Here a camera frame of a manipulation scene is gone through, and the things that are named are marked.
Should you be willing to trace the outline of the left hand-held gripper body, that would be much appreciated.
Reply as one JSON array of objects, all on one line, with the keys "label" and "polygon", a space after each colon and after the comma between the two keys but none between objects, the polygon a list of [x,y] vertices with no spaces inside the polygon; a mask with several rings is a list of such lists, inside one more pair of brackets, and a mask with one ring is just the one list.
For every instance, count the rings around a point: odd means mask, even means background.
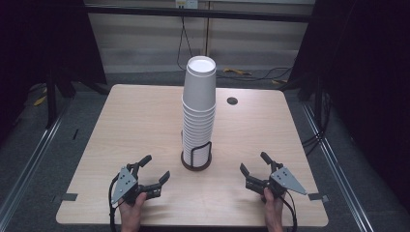
[{"label": "left hand-held gripper body", "polygon": [[122,167],[115,181],[115,188],[111,195],[111,204],[127,203],[134,205],[136,198],[142,193],[147,194],[146,199],[157,198],[161,196],[161,184],[156,183],[149,186],[143,186],[138,182],[138,170],[130,167]]}]

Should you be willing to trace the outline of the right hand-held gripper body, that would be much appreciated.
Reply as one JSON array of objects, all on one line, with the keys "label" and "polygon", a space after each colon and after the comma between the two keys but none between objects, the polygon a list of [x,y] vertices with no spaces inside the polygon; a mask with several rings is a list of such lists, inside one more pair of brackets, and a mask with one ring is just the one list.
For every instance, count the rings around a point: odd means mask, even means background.
[{"label": "right hand-held gripper body", "polygon": [[259,194],[263,194],[264,188],[268,188],[274,197],[284,195],[287,190],[292,190],[302,195],[308,193],[285,166],[271,173],[268,180],[260,180],[255,177],[253,177],[253,182],[246,180],[246,188]]}]

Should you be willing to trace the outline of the black wire cup holder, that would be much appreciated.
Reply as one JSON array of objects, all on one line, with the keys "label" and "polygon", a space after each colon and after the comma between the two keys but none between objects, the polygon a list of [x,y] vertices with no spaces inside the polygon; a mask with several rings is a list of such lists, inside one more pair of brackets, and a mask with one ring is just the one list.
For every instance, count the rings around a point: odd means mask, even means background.
[{"label": "black wire cup holder", "polygon": [[183,150],[180,155],[181,163],[190,171],[206,169],[212,161],[212,145],[213,143],[208,141],[201,146],[193,147],[187,152]]}]

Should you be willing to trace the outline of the stack of white paper cups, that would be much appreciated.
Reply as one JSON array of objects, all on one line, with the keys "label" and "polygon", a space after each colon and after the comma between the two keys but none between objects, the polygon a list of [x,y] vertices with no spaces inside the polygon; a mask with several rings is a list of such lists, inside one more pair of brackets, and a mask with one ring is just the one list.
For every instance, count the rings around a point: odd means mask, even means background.
[{"label": "stack of white paper cups", "polygon": [[193,147],[212,142],[216,105],[208,111],[194,111],[188,108],[182,99],[183,128],[182,145],[186,152]]}]

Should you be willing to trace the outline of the person's left hand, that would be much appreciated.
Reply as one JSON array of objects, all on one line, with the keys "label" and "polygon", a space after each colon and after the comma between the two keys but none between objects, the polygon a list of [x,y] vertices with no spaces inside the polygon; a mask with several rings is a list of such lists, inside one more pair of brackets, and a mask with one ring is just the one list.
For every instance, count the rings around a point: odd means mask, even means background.
[{"label": "person's left hand", "polygon": [[140,193],[133,206],[124,203],[119,206],[121,215],[121,232],[138,232],[140,229],[142,207],[146,201],[147,194]]}]

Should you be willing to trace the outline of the person's right hand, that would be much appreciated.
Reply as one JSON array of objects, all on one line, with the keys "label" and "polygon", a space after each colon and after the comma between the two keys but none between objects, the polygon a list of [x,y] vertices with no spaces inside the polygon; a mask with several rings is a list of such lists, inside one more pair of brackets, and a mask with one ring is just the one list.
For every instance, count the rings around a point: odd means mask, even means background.
[{"label": "person's right hand", "polygon": [[264,188],[263,194],[266,203],[265,209],[265,224],[268,232],[283,232],[282,226],[282,210],[283,202],[279,198],[274,198],[274,195],[268,188]]}]

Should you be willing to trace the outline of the yellow strip on floor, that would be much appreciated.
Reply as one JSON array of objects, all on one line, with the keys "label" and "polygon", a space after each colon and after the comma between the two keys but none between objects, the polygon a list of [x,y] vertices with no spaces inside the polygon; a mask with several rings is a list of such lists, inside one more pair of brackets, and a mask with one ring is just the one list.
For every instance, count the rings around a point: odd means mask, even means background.
[{"label": "yellow strip on floor", "polygon": [[252,75],[252,73],[250,73],[250,72],[245,72],[245,71],[237,70],[237,69],[228,69],[228,68],[223,69],[223,72],[224,73],[236,73],[236,74],[239,74],[239,75]]}]

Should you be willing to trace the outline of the black metal stand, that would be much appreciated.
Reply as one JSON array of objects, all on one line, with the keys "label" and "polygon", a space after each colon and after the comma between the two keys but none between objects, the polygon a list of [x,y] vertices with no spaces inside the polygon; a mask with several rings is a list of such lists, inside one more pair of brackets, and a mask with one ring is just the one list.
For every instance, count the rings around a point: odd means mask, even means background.
[{"label": "black metal stand", "polygon": [[47,96],[47,125],[49,129],[57,118],[57,103],[55,93],[55,78],[53,72],[49,71],[46,80],[46,96]]}]

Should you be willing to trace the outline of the black curtain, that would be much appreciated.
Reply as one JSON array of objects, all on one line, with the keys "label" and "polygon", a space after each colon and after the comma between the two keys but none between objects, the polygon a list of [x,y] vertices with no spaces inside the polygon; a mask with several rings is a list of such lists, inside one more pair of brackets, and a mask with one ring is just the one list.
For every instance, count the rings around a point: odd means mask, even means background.
[{"label": "black curtain", "polygon": [[291,78],[324,88],[410,213],[410,0],[315,0]]},{"label": "black curtain", "polygon": [[14,128],[29,90],[52,80],[105,84],[103,62],[84,0],[0,0],[0,143]]}]

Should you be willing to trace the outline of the black horizontal bar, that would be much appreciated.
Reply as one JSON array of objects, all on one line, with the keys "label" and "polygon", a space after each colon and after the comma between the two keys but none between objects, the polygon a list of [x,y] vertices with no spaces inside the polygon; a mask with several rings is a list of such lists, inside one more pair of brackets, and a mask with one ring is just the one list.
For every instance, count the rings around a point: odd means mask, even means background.
[{"label": "black horizontal bar", "polygon": [[307,23],[313,20],[311,15],[303,14],[264,14],[249,12],[229,12],[214,10],[170,9],[170,8],[139,8],[119,7],[109,5],[86,5],[87,13],[93,14],[116,14],[116,15],[157,15],[157,16],[180,16],[218,19],[241,19],[260,21],[283,21]]}]

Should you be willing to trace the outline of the metal floor rail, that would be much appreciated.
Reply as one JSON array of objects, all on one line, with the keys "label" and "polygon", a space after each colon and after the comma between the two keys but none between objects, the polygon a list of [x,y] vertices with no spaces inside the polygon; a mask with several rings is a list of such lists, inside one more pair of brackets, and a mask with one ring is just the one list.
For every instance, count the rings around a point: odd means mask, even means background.
[{"label": "metal floor rail", "polygon": [[38,168],[45,152],[47,151],[51,141],[61,125],[63,113],[61,113],[55,121],[44,131],[42,138],[37,144],[30,159],[25,164],[21,174],[15,181],[12,190],[5,199],[4,204],[0,207],[0,230],[4,231],[7,224],[11,220],[17,205],[19,204],[22,195],[24,194],[29,182],[31,181],[34,172]]},{"label": "metal floor rail", "polygon": [[361,232],[374,232],[373,226],[367,216],[367,213],[360,202],[357,194],[350,185],[332,146],[324,134],[319,134],[319,127],[314,121],[314,114],[311,107],[307,104],[303,104],[303,110],[306,114],[307,121],[318,140],[320,149],[327,160],[328,165],[337,181],[338,188],[343,195],[351,215],[353,216],[358,228]]}]

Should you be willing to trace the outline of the white wall socket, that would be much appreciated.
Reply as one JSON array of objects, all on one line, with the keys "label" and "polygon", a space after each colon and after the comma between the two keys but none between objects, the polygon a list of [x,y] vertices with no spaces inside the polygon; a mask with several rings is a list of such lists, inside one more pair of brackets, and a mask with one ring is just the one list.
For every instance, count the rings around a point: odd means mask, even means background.
[{"label": "white wall socket", "polygon": [[198,9],[198,0],[175,0],[177,9]]}]

